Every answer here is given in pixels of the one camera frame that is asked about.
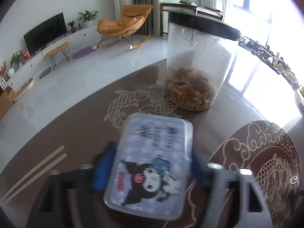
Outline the brown cardboard box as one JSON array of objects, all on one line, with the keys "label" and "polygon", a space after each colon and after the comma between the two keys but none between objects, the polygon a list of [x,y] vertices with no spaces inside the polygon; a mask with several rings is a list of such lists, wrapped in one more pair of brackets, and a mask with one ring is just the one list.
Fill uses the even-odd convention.
[{"label": "brown cardboard box", "polygon": [[14,105],[15,91],[8,86],[0,96],[0,120],[6,115],[8,110]]}]

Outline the black flat television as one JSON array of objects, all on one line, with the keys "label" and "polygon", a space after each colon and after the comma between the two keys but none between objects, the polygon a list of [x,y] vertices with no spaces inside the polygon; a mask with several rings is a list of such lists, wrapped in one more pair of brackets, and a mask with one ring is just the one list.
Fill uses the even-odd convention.
[{"label": "black flat television", "polygon": [[67,34],[63,12],[34,27],[26,34],[24,40],[30,56],[34,56],[48,43]]}]

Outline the small wooden bench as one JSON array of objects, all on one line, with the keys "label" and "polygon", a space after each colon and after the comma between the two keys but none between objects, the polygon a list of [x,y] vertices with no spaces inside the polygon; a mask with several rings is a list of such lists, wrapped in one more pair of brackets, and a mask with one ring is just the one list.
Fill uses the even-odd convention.
[{"label": "small wooden bench", "polygon": [[70,58],[67,54],[67,49],[69,48],[69,42],[64,42],[63,44],[57,46],[56,48],[54,48],[53,50],[47,52],[44,56],[43,59],[49,59],[51,62],[51,66],[53,68],[53,70],[56,69],[57,66],[57,62],[56,62],[56,58],[55,58],[55,54],[62,52],[62,54],[64,55],[65,59],[69,62]]}]

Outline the clear plastic cartoon case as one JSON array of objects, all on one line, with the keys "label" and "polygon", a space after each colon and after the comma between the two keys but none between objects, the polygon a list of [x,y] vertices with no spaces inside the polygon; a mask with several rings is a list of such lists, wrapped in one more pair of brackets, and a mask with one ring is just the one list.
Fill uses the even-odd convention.
[{"label": "clear plastic cartoon case", "polygon": [[191,167],[193,125],[181,118],[134,113],[117,146],[104,203],[144,218],[183,213]]}]

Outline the clear jar with black lid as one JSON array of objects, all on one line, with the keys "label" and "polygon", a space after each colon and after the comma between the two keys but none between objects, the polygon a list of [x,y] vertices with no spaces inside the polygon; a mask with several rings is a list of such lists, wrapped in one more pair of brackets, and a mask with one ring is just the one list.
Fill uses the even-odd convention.
[{"label": "clear jar with black lid", "polygon": [[205,15],[169,13],[165,91],[188,111],[209,109],[235,58],[241,32]]}]

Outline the red flower arrangement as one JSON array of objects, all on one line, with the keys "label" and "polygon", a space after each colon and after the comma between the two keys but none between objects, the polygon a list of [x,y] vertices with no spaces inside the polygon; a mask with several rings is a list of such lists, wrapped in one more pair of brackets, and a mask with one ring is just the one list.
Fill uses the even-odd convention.
[{"label": "red flower arrangement", "polygon": [[9,77],[7,75],[7,61],[4,61],[1,65],[0,76],[2,77],[4,82],[7,82]]}]

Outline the orange lounge chair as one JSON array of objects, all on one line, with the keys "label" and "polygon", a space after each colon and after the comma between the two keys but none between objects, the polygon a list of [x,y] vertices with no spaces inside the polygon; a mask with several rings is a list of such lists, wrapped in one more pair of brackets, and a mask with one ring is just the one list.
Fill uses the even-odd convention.
[{"label": "orange lounge chair", "polygon": [[114,45],[121,39],[129,43],[130,49],[142,46],[150,38],[151,33],[137,45],[133,43],[133,35],[143,26],[153,8],[153,4],[123,5],[123,15],[118,21],[99,20],[97,32],[101,39],[92,49]]}]

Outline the potted green plant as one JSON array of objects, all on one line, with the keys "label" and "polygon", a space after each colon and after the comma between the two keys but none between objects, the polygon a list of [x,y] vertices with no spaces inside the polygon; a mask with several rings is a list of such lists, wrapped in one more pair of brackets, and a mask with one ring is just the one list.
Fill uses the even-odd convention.
[{"label": "potted green plant", "polygon": [[97,24],[99,11],[97,10],[85,10],[85,12],[79,12],[78,21],[83,22],[86,28]]}]

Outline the white tv cabinet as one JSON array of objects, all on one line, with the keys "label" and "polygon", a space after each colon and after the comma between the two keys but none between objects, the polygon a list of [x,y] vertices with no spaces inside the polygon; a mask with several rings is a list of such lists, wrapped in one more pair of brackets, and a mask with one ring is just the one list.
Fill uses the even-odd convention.
[{"label": "white tv cabinet", "polygon": [[29,79],[38,77],[44,70],[51,67],[51,60],[47,56],[47,53],[58,48],[64,43],[68,46],[65,48],[67,56],[72,57],[74,53],[79,51],[85,46],[92,44],[99,40],[101,35],[97,32],[97,25],[76,31],[75,33],[69,34],[64,38],[60,38],[44,50],[37,53],[29,61],[25,62],[15,73],[8,79],[4,84],[3,89],[10,87],[14,91],[17,91],[24,83]]}]

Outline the purple floor mat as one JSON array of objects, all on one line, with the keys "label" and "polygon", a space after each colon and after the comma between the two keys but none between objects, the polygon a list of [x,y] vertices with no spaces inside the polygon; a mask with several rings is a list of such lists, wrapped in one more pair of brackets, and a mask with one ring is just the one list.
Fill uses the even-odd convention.
[{"label": "purple floor mat", "polygon": [[97,49],[97,47],[95,47],[95,46],[85,47],[85,48],[77,51],[75,54],[73,54],[72,59],[77,60],[77,59],[83,58],[83,57],[95,52],[96,49]]}]

